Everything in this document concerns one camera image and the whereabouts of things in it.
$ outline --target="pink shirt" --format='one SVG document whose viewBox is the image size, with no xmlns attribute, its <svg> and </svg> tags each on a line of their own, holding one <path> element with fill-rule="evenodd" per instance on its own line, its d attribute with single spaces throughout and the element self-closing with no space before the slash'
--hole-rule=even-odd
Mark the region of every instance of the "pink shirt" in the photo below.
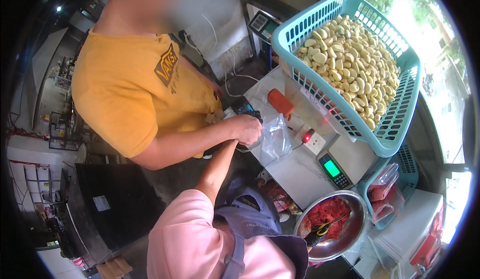
<svg viewBox="0 0 480 279">
<path fill-rule="evenodd" d="M 148 236 L 148 278 L 214 278 L 225 269 L 235 244 L 227 224 L 212 225 L 213 205 L 198 190 L 182 192 L 163 212 Z M 266 236 L 245 240 L 240 278 L 294 278 L 291 259 Z"/>
</svg>

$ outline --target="person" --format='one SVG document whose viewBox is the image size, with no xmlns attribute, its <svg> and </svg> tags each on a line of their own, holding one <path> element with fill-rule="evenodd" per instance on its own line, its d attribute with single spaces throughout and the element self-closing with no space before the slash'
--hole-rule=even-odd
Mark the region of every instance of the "person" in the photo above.
<svg viewBox="0 0 480 279">
<path fill-rule="evenodd" d="M 225 201 L 217 196 L 236 145 L 225 142 L 195 188 L 183 191 L 159 217 L 148 236 L 148 278 L 305 276 L 305 240 L 282 235 L 278 212 L 255 180 L 235 172 Z"/>
<path fill-rule="evenodd" d="M 72 97 L 85 122 L 123 156 L 150 170 L 200 158 L 226 140 L 252 144 L 260 122 L 239 115 L 215 125 L 221 88 L 164 33 L 174 0 L 110 0 L 75 65 Z"/>
</svg>

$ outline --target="yellow t-shirt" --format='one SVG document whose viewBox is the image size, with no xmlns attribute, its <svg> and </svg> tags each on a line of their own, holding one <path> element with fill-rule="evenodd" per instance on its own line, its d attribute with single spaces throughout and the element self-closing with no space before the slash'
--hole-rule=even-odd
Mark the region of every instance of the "yellow t-shirt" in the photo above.
<svg viewBox="0 0 480 279">
<path fill-rule="evenodd" d="M 166 34 L 113 37 L 90 30 L 72 97 L 87 124 L 123 156 L 140 154 L 156 136 L 206 127 L 206 114 L 221 108 L 212 88 L 180 65 L 178 50 Z"/>
</svg>

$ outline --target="plastic bag with red contents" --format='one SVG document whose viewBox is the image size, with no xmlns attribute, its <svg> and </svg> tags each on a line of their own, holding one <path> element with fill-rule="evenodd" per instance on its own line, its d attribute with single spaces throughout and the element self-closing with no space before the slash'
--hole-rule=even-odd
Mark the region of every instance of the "plastic bag with red contents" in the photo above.
<svg viewBox="0 0 480 279">
<path fill-rule="evenodd" d="M 399 178 L 399 172 L 397 171 L 399 168 L 398 166 L 398 163 L 392 163 L 386 166 L 378 177 L 370 184 L 367 190 L 370 202 L 380 201 L 387 197 L 393 184 Z"/>
<path fill-rule="evenodd" d="M 376 224 L 392 213 L 399 215 L 404 206 L 405 199 L 402 192 L 396 184 L 393 184 L 385 199 L 371 203 L 374 212 L 371 221 Z"/>
</svg>

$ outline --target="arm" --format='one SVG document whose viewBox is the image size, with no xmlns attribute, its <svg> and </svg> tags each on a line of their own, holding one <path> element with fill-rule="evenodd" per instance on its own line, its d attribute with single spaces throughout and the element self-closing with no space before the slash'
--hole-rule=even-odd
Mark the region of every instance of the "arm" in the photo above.
<svg viewBox="0 0 480 279">
<path fill-rule="evenodd" d="M 252 144 L 260 137 L 261 130 L 262 126 L 256 118 L 237 115 L 199 130 L 156 137 L 131 160 L 151 170 L 165 168 L 226 140 L 236 139 L 243 144 Z"/>
<path fill-rule="evenodd" d="M 220 150 L 213 156 L 208 163 L 204 172 L 198 180 L 196 190 L 203 192 L 215 205 L 215 199 L 225 180 L 226 173 L 229 171 L 230 162 L 232 160 L 233 152 L 237 146 L 238 141 L 226 141 Z"/>
<path fill-rule="evenodd" d="M 195 66 L 193 66 L 190 62 L 188 62 L 187 59 L 185 59 L 185 57 L 183 57 L 182 55 L 179 56 L 179 63 L 181 66 L 184 66 L 186 68 L 188 68 L 190 71 L 192 71 L 195 75 L 197 75 L 197 77 L 201 78 L 202 80 L 204 80 L 210 87 L 212 87 L 213 91 L 215 93 L 217 93 L 218 96 L 222 97 L 223 96 L 223 91 L 222 89 L 220 88 L 220 86 L 218 86 L 215 82 L 211 81 L 209 78 L 205 77 L 201 72 L 199 72 Z"/>
</svg>

